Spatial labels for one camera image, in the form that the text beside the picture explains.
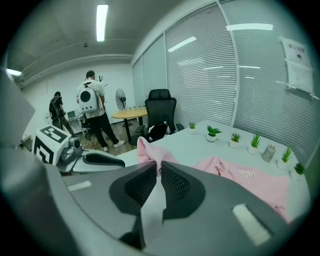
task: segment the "black pants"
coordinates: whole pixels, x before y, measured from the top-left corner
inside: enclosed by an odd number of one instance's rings
[[[105,134],[108,135],[108,137],[112,140],[113,144],[117,144],[119,142],[119,140],[116,138],[114,134],[114,131],[111,129],[109,119],[106,113],[104,113],[101,116],[89,118],[88,121],[90,123],[90,128],[94,132],[101,147],[107,147],[108,144],[102,136],[100,129],[102,129],[102,131],[104,131]]]
[[[70,127],[70,124],[67,122],[66,118],[64,116],[59,116],[59,120],[60,120],[60,129],[63,130],[63,126],[69,131],[69,133],[71,135],[74,135],[74,131],[72,130],[72,128]]]

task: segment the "person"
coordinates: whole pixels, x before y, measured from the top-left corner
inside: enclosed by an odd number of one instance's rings
[[[54,94],[54,97],[52,98],[50,103],[52,103],[54,105],[55,109],[58,111],[57,115],[58,115],[58,119],[60,121],[60,127],[59,127],[59,125],[55,125],[55,126],[60,128],[61,130],[64,129],[63,128],[63,126],[64,126],[69,131],[69,133],[74,137],[75,133],[65,118],[66,112],[64,111],[62,97],[61,97],[61,93],[59,91],[57,91]]]
[[[102,83],[96,80],[95,72],[92,70],[86,73],[85,81],[78,87],[78,94],[76,96],[77,103],[79,103],[79,95],[85,87],[92,88],[98,95],[98,109],[92,112],[85,113],[85,117],[88,119],[88,122],[90,123],[90,128],[94,132],[101,147],[103,147],[103,150],[105,152],[108,151],[108,144],[102,136],[101,129],[112,140],[113,146],[115,148],[123,145],[125,141],[117,139],[114,134],[114,131],[111,129],[109,119],[106,114],[105,90]]]

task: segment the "white desk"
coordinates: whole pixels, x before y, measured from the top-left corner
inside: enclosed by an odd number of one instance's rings
[[[209,142],[206,139],[207,126],[218,128],[222,133],[217,135],[215,142]],[[240,133],[241,140],[237,149],[229,147],[231,133]],[[153,145],[161,146],[172,152],[175,158],[186,166],[195,166],[201,159],[218,156],[228,162],[235,163],[242,166],[256,168],[264,171],[271,176],[288,175],[289,170],[293,170],[294,165],[298,162],[294,154],[288,163],[288,170],[280,170],[277,167],[276,161],[281,158],[286,146],[274,142],[267,138],[261,138],[259,145],[259,152],[263,153],[266,146],[269,144],[275,145],[276,153],[267,163],[261,158],[261,154],[251,155],[248,152],[248,145],[253,138],[253,134],[247,131],[233,128],[231,126],[204,120],[196,125],[196,133],[189,134],[187,129],[176,132],[173,135],[153,142]],[[132,166],[138,163],[137,149],[127,153],[118,155],[117,157],[125,162],[125,166]],[[300,181],[293,181],[290,179],[290,189],[288,193],[287,212],[291,218],[305,213],[310,208],[310,195],[305,177]]]

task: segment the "window blinds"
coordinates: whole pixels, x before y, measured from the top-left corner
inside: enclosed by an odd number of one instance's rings
[[[145,99],[151,90],[167,89],[165,59],[165,41],[162,35],[142,54]]]
[[[305,164],[320,136],[320,104],[305,92],[287,88],[285,53],[279,36],[303,44],[307,38],[287,10],[271,4],[262,0],[222,4],[230,24],[273,25],[273,30],[233,31],[240,66],[234,126],[291,146],[297,159]],[[319,86],[316,67],[313,63],[315,87]]]
[[[135,106],[143,106],[145,104],[144,77],[142,69],[142,58],[140,57],[132,66],[132,79],[134,90]]]
[[[226,21],[216,3],[165,32],[167,82],[176,98],[175,123],[203,119],[230,125],[236,97],[236,61]]]

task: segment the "white backpack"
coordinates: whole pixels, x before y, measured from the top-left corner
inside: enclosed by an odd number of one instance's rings
[[[81,113],[98,110],[99,99],[94,89],[86,86],[79,94],[79,106]]]

